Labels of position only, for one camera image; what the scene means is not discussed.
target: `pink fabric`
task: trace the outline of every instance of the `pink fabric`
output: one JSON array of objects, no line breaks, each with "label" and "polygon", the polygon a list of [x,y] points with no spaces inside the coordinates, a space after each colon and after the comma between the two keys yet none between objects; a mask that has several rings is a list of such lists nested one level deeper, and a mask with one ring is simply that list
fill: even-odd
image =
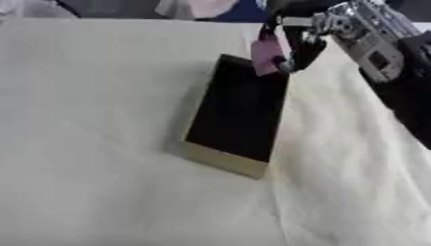
[{"label": "pink fabric", "polygon": [[256,40],[251,45],[251,60],[258,76],[277,72],[272,59],[278,56],[283,56],[283,50],[276,36],[264,41]]}]

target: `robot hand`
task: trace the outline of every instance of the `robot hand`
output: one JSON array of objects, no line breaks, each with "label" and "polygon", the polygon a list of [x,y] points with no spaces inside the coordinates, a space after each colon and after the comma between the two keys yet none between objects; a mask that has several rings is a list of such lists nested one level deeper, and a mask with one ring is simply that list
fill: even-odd
[{"label": "robot hand", "polygon": [[292,74],[306,69],[332,36],[401,123],[431,149],[431,33],[404,15],[369,0],[291,3],[263,26],[259,39],[282,25],[291,46],[288,59],[273,62]]}]

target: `white tablecloth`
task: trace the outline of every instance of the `white tablecloth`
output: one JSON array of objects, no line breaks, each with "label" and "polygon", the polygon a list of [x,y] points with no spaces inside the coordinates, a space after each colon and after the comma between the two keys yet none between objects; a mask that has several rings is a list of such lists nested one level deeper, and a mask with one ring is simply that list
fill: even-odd
[{"label": "white tablecloth", "polygon": [[1,26],[0,244],[427,245],[429,153],[334,44],[292,77],[268,177],[178,157],[195,91],[257,28]]}]

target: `box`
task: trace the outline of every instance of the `box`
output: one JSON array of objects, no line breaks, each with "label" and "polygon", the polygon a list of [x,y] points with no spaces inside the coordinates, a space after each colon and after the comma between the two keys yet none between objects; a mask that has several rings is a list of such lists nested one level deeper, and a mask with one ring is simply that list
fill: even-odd
[{"label": "box", "polygon": [[249,60],[222,55],[181,147],[191,159],[254,179],[264,176],[289,78],[257,77]]}]

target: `wire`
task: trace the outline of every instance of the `wire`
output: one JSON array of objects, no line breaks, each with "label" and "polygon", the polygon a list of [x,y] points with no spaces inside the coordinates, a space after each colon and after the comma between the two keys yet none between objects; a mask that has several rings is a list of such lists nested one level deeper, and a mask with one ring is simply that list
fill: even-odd
[{"label": "wire", "polygon": [[67,10],[68,12],[70,12],[71,14],[75,15],[78,18],[81,18],[81,14],[76,11],[75,8],[73,8],[72,6],[70,6],[69,4],[66,4],[63,0],[54,0],[58,6],[62,7],[63,9]]}]

